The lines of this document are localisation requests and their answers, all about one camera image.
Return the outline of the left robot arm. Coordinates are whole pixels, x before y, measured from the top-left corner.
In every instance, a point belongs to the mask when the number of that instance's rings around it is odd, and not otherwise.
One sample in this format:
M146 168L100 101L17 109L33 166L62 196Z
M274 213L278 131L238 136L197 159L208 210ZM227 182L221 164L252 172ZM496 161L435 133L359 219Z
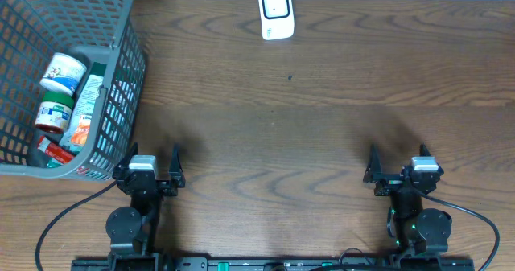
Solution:
M110 238L108 268L110 271L173 270L173 260L155 248L162 201L178 195L185 186L179 160L179 147L173 146L166 179L158 178L157 158L140 155L133 144L115 166L113 179L117 187L130 197L128 207L114 210L106 220Z

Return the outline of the white tub with blue label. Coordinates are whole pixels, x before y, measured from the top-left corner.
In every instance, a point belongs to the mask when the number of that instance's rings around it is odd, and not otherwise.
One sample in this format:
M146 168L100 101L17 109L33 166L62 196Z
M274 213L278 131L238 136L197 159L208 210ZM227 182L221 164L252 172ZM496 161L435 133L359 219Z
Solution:
M51 92L73 96L87 67L70 55L57 52L51 58L39 84Z

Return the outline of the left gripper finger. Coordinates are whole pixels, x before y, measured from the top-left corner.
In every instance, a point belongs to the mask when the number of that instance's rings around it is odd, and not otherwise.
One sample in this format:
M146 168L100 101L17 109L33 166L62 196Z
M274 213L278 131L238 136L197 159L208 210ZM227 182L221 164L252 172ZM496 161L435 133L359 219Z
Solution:
M168 174L175 181L184 181L183 168L179 159L179 146L174 145Z
M115 170L128 170L129 164L133 156L138 155L138 143L135 142L122 160L116 165Z

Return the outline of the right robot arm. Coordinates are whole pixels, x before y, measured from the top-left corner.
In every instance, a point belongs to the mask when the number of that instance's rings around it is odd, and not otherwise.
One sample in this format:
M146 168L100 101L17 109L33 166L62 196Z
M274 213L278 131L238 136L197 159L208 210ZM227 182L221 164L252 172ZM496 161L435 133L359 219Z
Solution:
M363 181L375 184L375 196L390 198L387 230L397 241L398 253L392 261L398 267L407 267L408 261L436 261L448 250L450 215L422 205L422 197L436 189L442 175L443 168L425 145L420 145L419 155L409 165L393 174L382 170L377 148L370 147Z

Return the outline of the orange small box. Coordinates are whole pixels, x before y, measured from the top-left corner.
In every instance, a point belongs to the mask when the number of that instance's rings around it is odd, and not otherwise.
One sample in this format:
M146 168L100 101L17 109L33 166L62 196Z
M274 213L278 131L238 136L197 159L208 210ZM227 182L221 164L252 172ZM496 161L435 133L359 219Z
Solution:
M92 116L89 114L81 114L79 123L74 131L71 143L76 146L83 146L87 142L87 138L89 135L90 124L92 121Z

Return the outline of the green lid jar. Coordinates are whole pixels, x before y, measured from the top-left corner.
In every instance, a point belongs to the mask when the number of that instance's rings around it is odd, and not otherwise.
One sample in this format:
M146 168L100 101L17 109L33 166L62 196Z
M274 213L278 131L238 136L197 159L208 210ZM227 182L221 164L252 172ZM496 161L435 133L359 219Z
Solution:
M35 127L48 133L63 134L67 129L75 101L59 92L46 92L39 105Z

